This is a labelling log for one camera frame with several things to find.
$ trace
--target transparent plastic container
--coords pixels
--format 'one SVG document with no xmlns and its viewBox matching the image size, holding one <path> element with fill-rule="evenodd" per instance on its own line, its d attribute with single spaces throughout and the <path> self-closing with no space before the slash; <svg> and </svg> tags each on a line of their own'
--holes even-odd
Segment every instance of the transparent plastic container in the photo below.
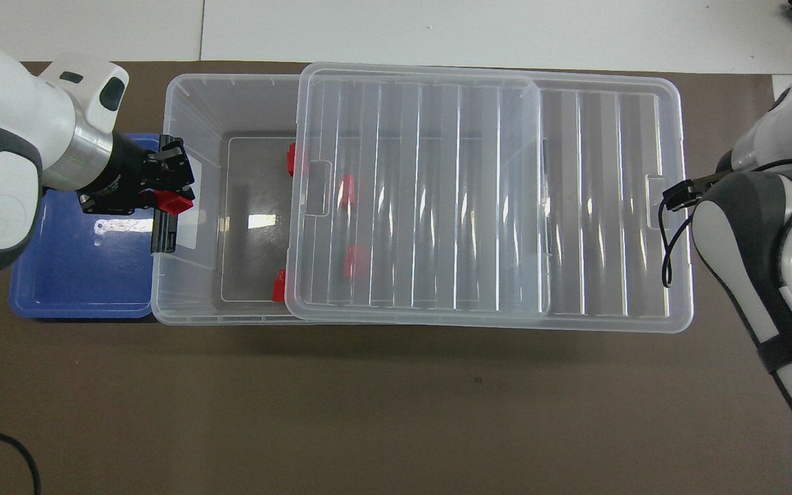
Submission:
<svg viewBox="0 0 792 495">
<path fill-rule="evenodd" d="M 170 82 L 164 132 L 185 141 L 195 206 L 176 250 L 154 254 L 151 309 L 169 325 L 302 323 L 271 300 L 286 268 L 298 76 L 186 74 Z"/>
<path fill-rule="evenodd" d="M 152 310 L 168 324 L 677 332 L 692 319 L 688 245 L 662 288 L 655 216 L 684 178 L 680 119 L 673 85 L 638 76 L 180 76 L 164 131 L 201 183 L 176 252 L 155 254 Z M 288 309 L 270 300 L 283 267 Z"/>
<path fill-rule="evenodd" d="M 656 78 L 308 66 L 286 304 L 305 319 L 675 332 L 655 212 L 684 178 Z"/>
</svg>

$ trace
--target brown table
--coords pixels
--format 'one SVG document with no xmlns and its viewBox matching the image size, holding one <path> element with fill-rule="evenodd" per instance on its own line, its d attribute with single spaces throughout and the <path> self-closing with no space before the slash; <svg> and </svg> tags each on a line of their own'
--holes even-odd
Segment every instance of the brown table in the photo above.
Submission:
<svg viewBox="0 0 792 495">
<path fill-rule="evenodd" d="M 303 66 L 123 65 L 121 131 L 160 131 L 177 74 Z M 772 103 L 768 76 L 664 76 L 692 176 Z M 0 430 L 47 493 L 792 493 L 786 402 L 694 273 L 692 326 L 634 335 L 41 322 L 10 312 L 4 272 Z M 0 445 L 0 493 L 29 490 Z"/>
</svg>

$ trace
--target blue tray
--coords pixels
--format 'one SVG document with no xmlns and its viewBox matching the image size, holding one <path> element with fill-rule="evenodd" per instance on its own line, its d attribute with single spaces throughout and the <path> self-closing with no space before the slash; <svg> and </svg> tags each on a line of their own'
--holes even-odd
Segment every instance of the blue tray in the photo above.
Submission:
<svg viewBox="0 0 792 495">
<path fill-rule="evenodd" d="M 157 150 L 157 134 L 130 134 Z M 8 302 L 26 318 L 141 318 L 151 313 L 151 216 L 85 215 L 74 192 L 48 191 L 12 266 Z"/>
</svg>

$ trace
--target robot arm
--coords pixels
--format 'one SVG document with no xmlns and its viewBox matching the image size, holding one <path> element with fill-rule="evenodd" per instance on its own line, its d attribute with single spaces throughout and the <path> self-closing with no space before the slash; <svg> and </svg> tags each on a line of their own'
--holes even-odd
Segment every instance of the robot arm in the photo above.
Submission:
<svg viewBox="0 0 792 495">
<path fill-rule="evenodd" d="M 720 161 L 666 191 L 792 410 L 792 88 Z"/>
<path fill-rule="evenodd" d="M 128 82 L 119 66 L 76 54 L 35 78 L 0 51 L 0 269 L 29 241 L 45 188 L 78 191 L 93 213 L 191 206 L 182 141 L 151 153 L 113 132 Z"/>
</svg>

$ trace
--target plastic lid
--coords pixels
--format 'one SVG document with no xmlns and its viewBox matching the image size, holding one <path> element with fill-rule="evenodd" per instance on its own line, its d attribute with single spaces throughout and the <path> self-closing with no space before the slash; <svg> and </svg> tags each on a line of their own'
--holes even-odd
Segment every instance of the plastic lid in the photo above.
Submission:
<svg viewBox="0 0 792 495">
<path fill-rule="evenodd" d="M 540 91 L 517 71 L 311 65 L 286 304 L 300 318 L 524 326 L 548 310 Z"/>
<path fill-rule="evenodd" d="M 655 212 L 683 178 L 663 79 L 316 63 L 286 304 L 309 320 L 679 331 L 688 245 L 666 291 Z"/>
<path fill-rule="evenodd" d="M 157 150 L 157 135 L 131 134 Z M 151 313 L 151 216 L 86 215 L 74 192 L 47 191 L 12 266 L 9 303 L 26 318 L 141 318 Z"/>
</svg>

